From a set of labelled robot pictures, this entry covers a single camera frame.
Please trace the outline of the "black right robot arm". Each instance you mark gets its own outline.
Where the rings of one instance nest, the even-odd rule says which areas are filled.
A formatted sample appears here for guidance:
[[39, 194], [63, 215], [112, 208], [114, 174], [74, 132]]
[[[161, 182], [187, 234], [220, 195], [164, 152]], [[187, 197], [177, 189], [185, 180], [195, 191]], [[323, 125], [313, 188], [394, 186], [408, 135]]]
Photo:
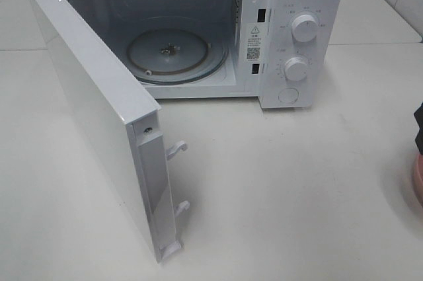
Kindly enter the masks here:
[[419, 154], [423, 155], [423, 104], [414, 112], [414, 119], [418, 125], [418, 133], [415, 137], [415, 143]]

